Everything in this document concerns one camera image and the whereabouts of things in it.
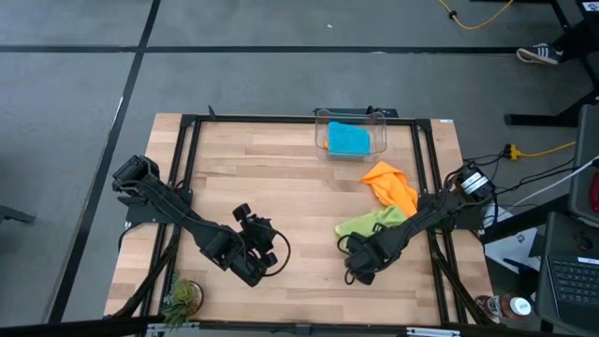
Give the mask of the black desk leg frame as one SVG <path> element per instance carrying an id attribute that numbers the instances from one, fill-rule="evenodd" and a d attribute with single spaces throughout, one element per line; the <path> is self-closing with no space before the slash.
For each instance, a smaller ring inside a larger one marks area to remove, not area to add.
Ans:
<path id="1" fill-rule="evenodd" d="M 592 24 L 592 33 L 599 38 L 599 0 L 574 0 L 582 20 Z M 599 51 L 571 60 L 579 60 L 592 81 L 592 89 L 572 106 L 555 115 L 543 114 L 506 114 L 507 125 L 575 127 L 581 108 L 586 105 L 599 105 Z"/>

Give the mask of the person's shoe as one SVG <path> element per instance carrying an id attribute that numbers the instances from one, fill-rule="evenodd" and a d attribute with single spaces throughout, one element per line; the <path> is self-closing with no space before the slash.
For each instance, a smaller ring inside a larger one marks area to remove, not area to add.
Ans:
<path id="1" fill-rule="evenodd" d="M 553 45 L 539 43 L 531 47 L 517 49 L 516 56 L 520 61 L 527 64 L 555 66 L 561 62 L 563 51 L 556 49 Z"/>

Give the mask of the person's leg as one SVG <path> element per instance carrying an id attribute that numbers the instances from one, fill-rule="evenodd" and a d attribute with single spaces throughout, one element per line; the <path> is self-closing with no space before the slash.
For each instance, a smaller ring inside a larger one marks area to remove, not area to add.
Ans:
<path id="1" fill-rule="evenodd" d="M 591 23 L 581 21 L 568 28 L 552 45 L 562 63 L 599 51 L 599 38 L 593 35 Z"/>

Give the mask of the teal blue microfiber towel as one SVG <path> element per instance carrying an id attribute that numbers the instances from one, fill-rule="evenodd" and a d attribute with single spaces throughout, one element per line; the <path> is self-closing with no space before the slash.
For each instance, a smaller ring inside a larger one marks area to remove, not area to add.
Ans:
<path id="1" fill-rule="evenodd" d="M 355 125 L 329 123 L 326 144 L 333 156 L 366 156 L 371 153 L 368 131 Z"/>

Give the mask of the grey laptop with keyboard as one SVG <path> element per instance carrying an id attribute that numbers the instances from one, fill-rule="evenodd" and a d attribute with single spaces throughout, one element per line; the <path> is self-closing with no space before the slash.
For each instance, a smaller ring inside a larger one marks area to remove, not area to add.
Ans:
<path id="1" fill-rule="evenodd" d="M 599 337 L 599 228 L 548 215 L 535 311 L 554 326 Z"/>

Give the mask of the small potted succulent plant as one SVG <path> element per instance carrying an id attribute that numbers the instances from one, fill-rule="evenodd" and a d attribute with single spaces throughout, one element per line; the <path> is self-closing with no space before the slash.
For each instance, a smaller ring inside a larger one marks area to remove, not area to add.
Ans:
<path id="1" fill-rule="evenodd" d="M 165 317 L 164 323 L 176 330 L 195 315 L 204 302 L 204 291 L 196 281 L 182 278 L 175 272 L 171 279 L 171 287 L 164 297 L 160 313 Z"/>

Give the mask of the white cardboard box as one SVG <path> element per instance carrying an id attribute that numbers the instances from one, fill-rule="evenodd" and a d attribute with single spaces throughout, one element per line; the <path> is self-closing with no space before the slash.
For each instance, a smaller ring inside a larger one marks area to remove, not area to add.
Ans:
<path id="1" fill-rule="evenodd" d="M 494 203 L 491 203 L 486 209 L 483 218 L 484 229 L 479 230 L 479 234 L 490 234 L 495 213 Z M 497 213 L 499 214 L 497 223 L 513 216 L 511 212 L 505 211 L 502 207 L 498 207 Z M 529 256 L 533 250 L 533 243 L 537 233 L 538 229 L 534 227 L 495 242 L 485 243 L 485 256 L 515 274 L 519 274 L 520 266 L 539 271 L 541 264 L 539 253 L 536 253 L 534 256 Z"/>

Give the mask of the brown bottle with white cap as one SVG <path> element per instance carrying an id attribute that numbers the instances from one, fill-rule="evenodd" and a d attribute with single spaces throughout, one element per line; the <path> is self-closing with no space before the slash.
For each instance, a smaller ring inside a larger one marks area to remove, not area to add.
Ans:
<path id="1" fill-rule="evenodd" d="M 533 311 L 525 298 L 514 294 L 480 295 L 475 298 L 475 304 L 490 318 L 521 318 Z"/>

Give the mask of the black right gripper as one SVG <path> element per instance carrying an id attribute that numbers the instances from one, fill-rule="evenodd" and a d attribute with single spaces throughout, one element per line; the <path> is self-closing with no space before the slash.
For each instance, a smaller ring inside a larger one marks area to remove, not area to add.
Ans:
<path id="1" fill-rule="evenodd" d="M 356 280 L 366 286 L 373 283 L 375 273 L 384 270 L 399 258 L 403 249 L 403 234 L 399 229 L 383 229 L 369 237 L 352 232 L 346 240 L 349 253 L 344 265 L 356 273 Z"/>

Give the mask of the black bracket plate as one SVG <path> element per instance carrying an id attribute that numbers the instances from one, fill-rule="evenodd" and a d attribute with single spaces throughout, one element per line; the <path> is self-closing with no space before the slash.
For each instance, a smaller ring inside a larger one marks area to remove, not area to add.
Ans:
<path id="1" fill-rule="evenodd" d="M 356 114 L 356 115 L 368 115 L 374 112 L 379 112 L 383 114 L 386 118 L 398 118 L 399 113 L 396 109 L 388 109 L 388 108 L 374 108 L 373 106 L 369 106 L 364 109 L 350 109 L 350 108 L 326 108 L 331 113 L 340 113 L 340 114 Z"/>

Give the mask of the lime green microfiber towel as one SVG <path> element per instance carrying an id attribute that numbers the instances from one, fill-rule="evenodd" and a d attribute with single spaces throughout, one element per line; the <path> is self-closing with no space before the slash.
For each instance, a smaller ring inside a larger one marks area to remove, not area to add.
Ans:
<path id="1" fill-rule="evenodd" d="M 349 235 L 353 232 L 368 237 L 374 233 L 374 226 L 380 224 L 383 227 L 396 227 L 401 225 L 407 216 L 396 206 L 388 206 L 374 212 L 369 212 L 359 217 L 350 219 L 335 227 L 338 237 Z"/>

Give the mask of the black metal bar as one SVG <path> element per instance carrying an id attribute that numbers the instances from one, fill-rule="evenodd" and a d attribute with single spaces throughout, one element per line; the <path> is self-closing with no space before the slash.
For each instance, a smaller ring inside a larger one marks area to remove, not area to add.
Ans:
<path id="1" fill-rule="evenodd" d="M 145 332 L 149 325 L 164 319 L 163 315 L 148 315 L 5 327 L 0 328 L 0 337 L 123 337 Z"/>

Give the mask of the silver metal bracket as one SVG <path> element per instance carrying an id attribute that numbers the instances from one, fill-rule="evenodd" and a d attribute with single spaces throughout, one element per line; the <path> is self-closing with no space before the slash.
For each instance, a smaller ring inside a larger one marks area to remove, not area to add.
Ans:
<path id="1" fill-rule="evenodd" d="M 408 327 L 407 337 L 461 337 L 459 330 Z"/>

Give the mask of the black furniture foot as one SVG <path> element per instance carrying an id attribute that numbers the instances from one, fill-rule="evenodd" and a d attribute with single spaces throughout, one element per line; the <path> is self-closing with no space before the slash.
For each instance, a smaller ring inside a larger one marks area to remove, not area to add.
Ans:
<path id="1" fill-rule="evenodd" d="M 0 224 L 5 220 L 14 220 L 25 224 L 31 224 L 35 219 L 36 217 L 34 215 L 0 205 Z"/>

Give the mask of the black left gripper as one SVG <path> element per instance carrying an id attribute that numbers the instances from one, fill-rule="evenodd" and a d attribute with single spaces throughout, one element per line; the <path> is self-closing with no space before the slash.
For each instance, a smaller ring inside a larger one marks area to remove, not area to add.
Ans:
<path id="1" fill-rule="evenodd" d="M 235 220 L 241 224 L 241 237 L 250 251 L 258 252 L 258 259 L 267 267 L 274 266 L 278 259 L 273 249 L 273 238 L 276 231 L 270 224 L 270 219 L 252 215 L 247 203 L 243 203 L 232 212 Z"/>

